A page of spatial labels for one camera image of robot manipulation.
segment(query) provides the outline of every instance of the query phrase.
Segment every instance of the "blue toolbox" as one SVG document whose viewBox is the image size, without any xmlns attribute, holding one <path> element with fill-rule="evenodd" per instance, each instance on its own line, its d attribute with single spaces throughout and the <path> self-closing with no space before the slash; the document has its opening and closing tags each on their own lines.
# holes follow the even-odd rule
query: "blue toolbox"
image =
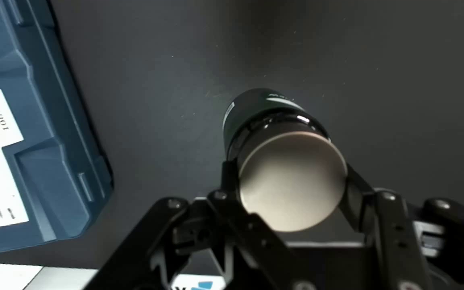
<svg viewBox="0 0 464 290">
<path fill-rule="evenodd" d="M 0 0 L 0 252 L 81 235 L 111 193 L 46 0 Z"/>
</svg>

